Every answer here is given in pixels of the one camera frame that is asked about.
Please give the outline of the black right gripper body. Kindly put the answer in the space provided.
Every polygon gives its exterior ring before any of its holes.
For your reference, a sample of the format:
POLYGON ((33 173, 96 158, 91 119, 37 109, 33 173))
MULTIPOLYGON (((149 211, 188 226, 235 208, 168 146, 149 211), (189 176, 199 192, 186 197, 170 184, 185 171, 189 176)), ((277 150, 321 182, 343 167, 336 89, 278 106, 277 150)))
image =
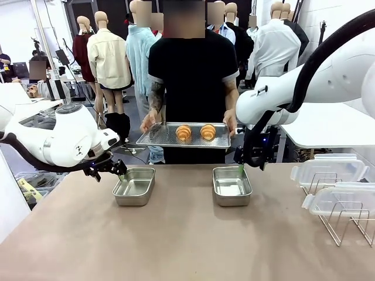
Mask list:
POLYGON ((250 153, 247 147, 238 146, 234 152, 234 162, 239 165, 244 165, 248 163, 249 155, 250 153))

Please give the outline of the person's right hand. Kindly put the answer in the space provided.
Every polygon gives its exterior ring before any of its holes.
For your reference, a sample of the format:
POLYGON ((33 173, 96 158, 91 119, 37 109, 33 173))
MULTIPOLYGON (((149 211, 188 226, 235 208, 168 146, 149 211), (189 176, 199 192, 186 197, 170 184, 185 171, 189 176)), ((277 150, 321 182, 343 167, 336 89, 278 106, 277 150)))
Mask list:
POLYGON ((156 123, 158 119, 158 112, 155 109, 151 109, 148 114, 146 114, 145 118, 142 121, 140 126, 140 130, 142 133, 145 133, 151 126, 156 123))

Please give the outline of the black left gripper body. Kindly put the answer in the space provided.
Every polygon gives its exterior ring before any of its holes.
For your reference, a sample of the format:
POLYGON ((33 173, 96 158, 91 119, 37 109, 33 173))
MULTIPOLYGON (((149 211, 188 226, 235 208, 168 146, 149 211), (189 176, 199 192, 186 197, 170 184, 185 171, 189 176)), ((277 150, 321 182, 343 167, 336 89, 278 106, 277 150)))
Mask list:
POLYGON ((120 175, 119 162, 112 160, 111 157, 106 159, 97 159, 94 161, 94 176, 98 176, 100 172, 107 172, 120 175))

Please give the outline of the person's left hand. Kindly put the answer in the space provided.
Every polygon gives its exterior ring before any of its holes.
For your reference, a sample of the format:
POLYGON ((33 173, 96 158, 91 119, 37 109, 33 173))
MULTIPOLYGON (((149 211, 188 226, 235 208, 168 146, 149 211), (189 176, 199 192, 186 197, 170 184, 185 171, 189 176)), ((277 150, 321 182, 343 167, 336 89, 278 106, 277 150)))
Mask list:
POLYGON ((223 123, 227 125, 230 137, 234 136, 237 129, 235 109, 229 109, 224 113, 223 123))

